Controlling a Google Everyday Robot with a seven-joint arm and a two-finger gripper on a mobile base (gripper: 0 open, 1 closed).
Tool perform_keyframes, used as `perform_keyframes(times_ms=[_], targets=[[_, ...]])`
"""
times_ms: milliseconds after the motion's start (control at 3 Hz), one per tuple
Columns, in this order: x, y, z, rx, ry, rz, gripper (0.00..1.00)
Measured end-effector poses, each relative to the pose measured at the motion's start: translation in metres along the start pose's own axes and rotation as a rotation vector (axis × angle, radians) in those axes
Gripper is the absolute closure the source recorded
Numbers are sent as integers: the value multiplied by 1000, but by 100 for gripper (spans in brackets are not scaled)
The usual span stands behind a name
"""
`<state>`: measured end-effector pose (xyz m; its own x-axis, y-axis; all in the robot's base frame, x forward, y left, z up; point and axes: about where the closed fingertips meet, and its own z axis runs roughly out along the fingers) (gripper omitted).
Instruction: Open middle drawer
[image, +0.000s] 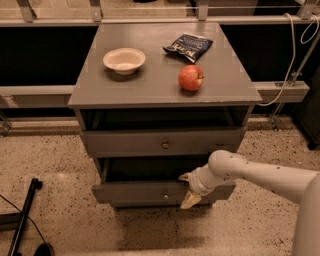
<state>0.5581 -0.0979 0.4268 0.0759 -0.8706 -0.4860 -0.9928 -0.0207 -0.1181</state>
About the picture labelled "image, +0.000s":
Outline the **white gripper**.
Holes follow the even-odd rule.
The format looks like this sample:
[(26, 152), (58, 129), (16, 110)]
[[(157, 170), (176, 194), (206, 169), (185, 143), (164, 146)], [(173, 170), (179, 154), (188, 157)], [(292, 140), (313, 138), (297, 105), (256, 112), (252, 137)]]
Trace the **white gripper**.
[(191, 173), (187, 172), (178, 177), (180, 181), (189, 182), (191, 191), (188, 191), (182, 201), (181, 209), (190, 209), (198, 204), (201, 196), (207, 196), (222, 183), (222, 179), (213, 174), (213, 171), (207, 166), (198, 167)]

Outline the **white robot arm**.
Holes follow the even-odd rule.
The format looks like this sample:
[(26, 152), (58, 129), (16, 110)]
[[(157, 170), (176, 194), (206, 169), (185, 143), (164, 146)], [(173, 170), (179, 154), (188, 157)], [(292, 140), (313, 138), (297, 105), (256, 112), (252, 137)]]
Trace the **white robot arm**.
[(320, 173), (307, 169), (252, 162), (237, 153), (217, 150), (208, 163), (182, 174), (189, 183), (181, 203), (190, 209), (216, 187), (243, 179), (299, 205), (292, 256), (320, 256)]

